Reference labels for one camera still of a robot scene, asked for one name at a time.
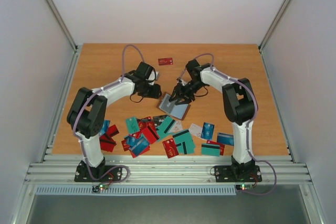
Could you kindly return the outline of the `white card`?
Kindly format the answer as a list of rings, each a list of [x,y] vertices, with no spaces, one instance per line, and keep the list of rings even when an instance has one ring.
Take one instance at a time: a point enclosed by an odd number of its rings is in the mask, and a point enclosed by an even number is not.
[[[182,130],[183,130],[182,121],[175,121],[175,123],[173,124],[173,126],[171,127],[169,132],[174,133],[174,132],[179,132],[179,131],[182,131]]]
[[[201,138],[202,127],[192,123],[188,130],[193,136]]]

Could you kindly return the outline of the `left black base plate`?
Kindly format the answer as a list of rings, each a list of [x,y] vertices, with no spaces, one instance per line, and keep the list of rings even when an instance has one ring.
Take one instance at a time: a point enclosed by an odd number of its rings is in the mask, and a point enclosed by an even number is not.
[[[84,161],[81,161],[76,168],[74,181],[93,183],[118,182],[121,180],[122,170],[122,167],[106,165],[105,159],[97,167],[87,166]]]

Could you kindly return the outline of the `brown leather card holder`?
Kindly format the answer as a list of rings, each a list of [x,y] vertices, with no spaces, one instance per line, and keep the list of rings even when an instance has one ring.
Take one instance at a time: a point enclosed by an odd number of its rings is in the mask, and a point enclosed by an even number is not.
[[[170,102],[169,101],[170,94],[163,93],[162,99],[157,104],[157,108],[167,115],[174,117],[179,120],[184,120],[189,109],[190,104],[182,104],[182,105],[176,105],[176,101]]]

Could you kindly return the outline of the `red card black stripe left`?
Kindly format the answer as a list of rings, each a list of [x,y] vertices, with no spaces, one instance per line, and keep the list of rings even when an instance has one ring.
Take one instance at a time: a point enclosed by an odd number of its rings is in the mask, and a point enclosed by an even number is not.
[[[116,142],[107,134],[99,137],[100,148],[102,151],[113,152]]]

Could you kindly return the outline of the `lone red card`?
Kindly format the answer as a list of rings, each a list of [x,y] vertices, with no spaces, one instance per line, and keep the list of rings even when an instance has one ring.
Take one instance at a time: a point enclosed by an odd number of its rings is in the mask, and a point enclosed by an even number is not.
[[[159,58],[158,59],[159,66],[167,66],[173,64],[173,58]]]

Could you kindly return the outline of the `teal card black stripe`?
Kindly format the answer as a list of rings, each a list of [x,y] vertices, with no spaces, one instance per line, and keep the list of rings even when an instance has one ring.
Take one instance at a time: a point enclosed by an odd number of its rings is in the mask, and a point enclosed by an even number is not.
[[[183,142],[192,142],[193,138],[189,130],[182,130],[172,135],[173,140],[176,145],[182,144]]]
[[[185,141],[176,144],[177,151],[180,155],[188,155],[188,154],[194,154],[195,153],[195,144],[193,141]]]
[[[159,139],[163,139],[168,136],[170,129],[174,125],[175,120],[170,116],[167,116],[163,122],[158,126],[157,133],[159,135]]]

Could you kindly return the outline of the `blue card far left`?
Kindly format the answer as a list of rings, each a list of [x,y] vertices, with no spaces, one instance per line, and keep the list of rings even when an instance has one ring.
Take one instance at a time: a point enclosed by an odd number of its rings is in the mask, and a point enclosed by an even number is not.
[[[102,136],[102,135],[104,135],[106,133],[106,131],[109,128],[109,125],[110,125],[110,120],[104,120],[102,128],[101,128],[101,130],[99,132],[100,136]]]

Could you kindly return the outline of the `red card bottom right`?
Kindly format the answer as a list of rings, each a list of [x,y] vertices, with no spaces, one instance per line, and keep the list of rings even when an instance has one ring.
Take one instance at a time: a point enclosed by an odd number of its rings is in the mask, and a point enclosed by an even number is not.
[[[213,141],[206,141],[207,144],[213,144],[213,145],[218,145],[219,149],[220,149],[220,156],[224,155],[224,150],[225,150],[225,145],[221,144],[221,143],[217,143],[217,142],[213,142]]]

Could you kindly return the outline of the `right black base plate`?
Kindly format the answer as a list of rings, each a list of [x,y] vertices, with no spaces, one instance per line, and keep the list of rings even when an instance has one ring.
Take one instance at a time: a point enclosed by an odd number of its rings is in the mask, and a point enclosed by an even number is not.
[[[262,182],[260,167],[257,165],[243,170],[234,170],[229,165],[217,165],[214,166],[214,176],[218,183]]]

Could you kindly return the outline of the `blue card far right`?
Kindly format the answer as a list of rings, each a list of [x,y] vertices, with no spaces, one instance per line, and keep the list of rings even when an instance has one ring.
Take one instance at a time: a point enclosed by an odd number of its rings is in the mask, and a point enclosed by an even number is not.
[[[226,133],[217,133],[217,143],[234,146],[234,136]]]

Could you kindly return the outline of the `teal card upper left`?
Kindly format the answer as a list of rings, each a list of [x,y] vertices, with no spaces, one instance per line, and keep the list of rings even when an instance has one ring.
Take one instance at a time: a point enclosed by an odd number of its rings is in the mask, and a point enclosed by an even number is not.
[[[125,123],[126,123],[127,130],[128,130],[129,134],[134,134],[134,133],[140,131],[138,121],[137,121],[137,118],[135,116],[127,118],[125,120]]]

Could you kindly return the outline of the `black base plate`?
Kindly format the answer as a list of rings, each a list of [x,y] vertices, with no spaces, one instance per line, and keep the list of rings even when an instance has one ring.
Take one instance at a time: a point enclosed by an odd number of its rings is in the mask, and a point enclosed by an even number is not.
[[[122,170],[122,167],[106,165],[105,159],[97,167],[87,166],[84,161],[81,161],[76,168],[74,181],[93,183],[118,182],[121,180]]]
[[[257,165],[243,170],[234,170],[229,165],[217,165],[214,166],[214,176],[218,183],[262,182],[260,167]]]

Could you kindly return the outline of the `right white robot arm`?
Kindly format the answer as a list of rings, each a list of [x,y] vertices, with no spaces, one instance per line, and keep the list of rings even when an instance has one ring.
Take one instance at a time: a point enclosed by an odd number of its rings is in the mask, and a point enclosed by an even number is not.
[[[189,104],[201,88],[213,87],[223,95],[224,112],[233,126],[234,151],[229,174],[235,180],[243,180],[253,171],[251,128],[258,105],[250,81],[236,79],[218,71],[211,64],[200,65],[197,60],[189,61],[185,70],[191,77],[188,83],[177,79],[169,101],[176,105]]]

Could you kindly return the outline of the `red card black stripe centre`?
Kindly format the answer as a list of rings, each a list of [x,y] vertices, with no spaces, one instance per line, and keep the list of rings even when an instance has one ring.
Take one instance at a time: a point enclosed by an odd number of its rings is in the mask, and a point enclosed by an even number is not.
[[[154,126],[147,126],[141,132],[150,144],[154,144],[160,139]]]

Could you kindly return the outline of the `red card upper left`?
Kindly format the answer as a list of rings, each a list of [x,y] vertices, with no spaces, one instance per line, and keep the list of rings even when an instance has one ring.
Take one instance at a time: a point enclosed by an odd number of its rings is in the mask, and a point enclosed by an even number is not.
[[[116,125],[112,125],[110,127],[108,127],[107,131],[106,131],[106,135],[109,136],[109,137],[113,137],[115,135],[119,134],[119,130],[118,128],[116,127]]]

